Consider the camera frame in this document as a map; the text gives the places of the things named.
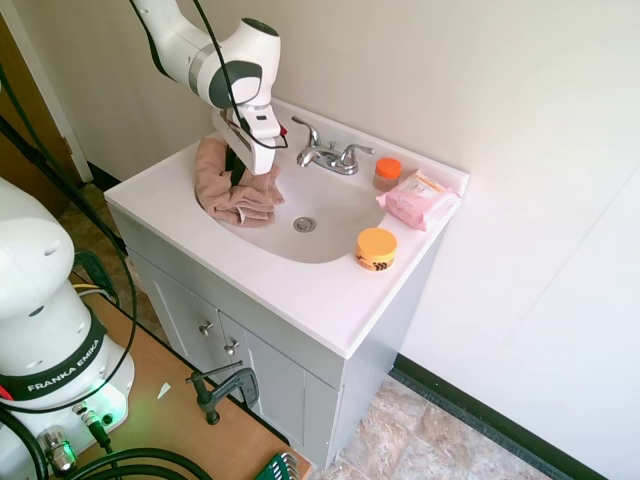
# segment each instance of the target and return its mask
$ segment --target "small jar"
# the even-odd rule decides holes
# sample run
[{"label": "small jar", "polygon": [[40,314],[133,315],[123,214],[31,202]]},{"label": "small jar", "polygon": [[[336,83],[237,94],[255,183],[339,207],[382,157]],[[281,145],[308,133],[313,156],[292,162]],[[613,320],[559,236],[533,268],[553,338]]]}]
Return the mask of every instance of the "small jar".
[{"label": "small jar", "polygon": [[384,228],[367,228],[358,235],[356,261],[367,270],[380,272],[391,266],[398,240]]},{"label": "small jar", "polygon": [[402,164],[395,158],[381,158],[376,163],[376,173],[373,175],[373,186],[383,192],[388,192],[398,184]]}]

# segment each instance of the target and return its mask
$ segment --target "folded towel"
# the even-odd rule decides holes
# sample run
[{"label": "folded towel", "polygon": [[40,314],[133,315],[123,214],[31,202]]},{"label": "folded towel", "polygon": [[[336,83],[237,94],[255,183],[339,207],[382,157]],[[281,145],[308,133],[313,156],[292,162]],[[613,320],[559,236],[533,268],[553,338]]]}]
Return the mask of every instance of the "folded towel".
[{"label": "folded towel", "polygon": [[231,172],[225,172],[227,144],[215,137],[200,141],[196,152],[196,197],[213,218],[232,225],[258,227],[272,223],[275,205],[284,202],[276,187],[277,165],[264,175],[244,171],[237,186],[231,185]]}]

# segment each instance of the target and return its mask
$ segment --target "faucet spout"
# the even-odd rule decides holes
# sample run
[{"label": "faucet spout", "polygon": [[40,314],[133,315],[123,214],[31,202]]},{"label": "faucet spout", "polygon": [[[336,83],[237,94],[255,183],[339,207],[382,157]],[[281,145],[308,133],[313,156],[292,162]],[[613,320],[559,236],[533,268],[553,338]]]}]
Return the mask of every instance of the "faucet spout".
[{"label": "faucet spout", "polygon": [[327,147],[317,146],[317,147],[305,147],[298,154],[297,163],[301,167],[308,166],[317,155],[323,155],[327,153],[332,153]]}]

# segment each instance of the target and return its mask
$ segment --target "white countertop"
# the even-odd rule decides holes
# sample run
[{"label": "white countertop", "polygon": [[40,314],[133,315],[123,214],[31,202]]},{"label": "white countertop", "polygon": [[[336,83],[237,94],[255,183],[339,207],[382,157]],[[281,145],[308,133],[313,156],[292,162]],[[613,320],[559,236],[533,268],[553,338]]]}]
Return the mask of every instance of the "white countertop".
[{"label": "white countertop", "polygon": [[[297,114],[339,146],[340,140],[374,146],[375,158],[392,155],[404,165],[420,166],[464,193],[466,173],[283,102],[274,101],[274,110],[289,131],[290,148],[276,156],[281,166],[294,165],[306,141],[305,129],[289,120]],[[193,191],[196,148],[197,143],[112,188],[105,194],[108,203],[343,358],[355,352],[454,214],[426,233],[385,215],[380,227],[396,236],[398,250],[394,265],[382,272],[365,270],[352,254],[327,263],[295,262],[237,237],[200,208]],[[374,160],[359,163],[361,171],[345,182],[371,181]]]}]

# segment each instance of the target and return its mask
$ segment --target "cabinet knob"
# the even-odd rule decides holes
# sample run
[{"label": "cabinet knob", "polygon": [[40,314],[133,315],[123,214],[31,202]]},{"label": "cabinet knob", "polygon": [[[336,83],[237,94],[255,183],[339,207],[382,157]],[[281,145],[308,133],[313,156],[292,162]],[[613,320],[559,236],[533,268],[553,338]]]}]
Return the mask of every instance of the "cabinet knob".
[{"label": "cabinet knob", "polygon": [[208,337],[209,336],[209,329],[211,329],[211,327],[213,327],[213,323],[207,322],[206,325],[200,325],[198,327],[198,330],[200,330],[200,333],[203,334],[205,337]]},{"label": "cabinet knob", "polygon": [[224,351],[227,352],[228,355],[235,355],[236,354],[236,348],[238,348],[240,346],[240,343],[235,340],[233,337],[231,337],[231,345],[225,345],[224,346]]}]

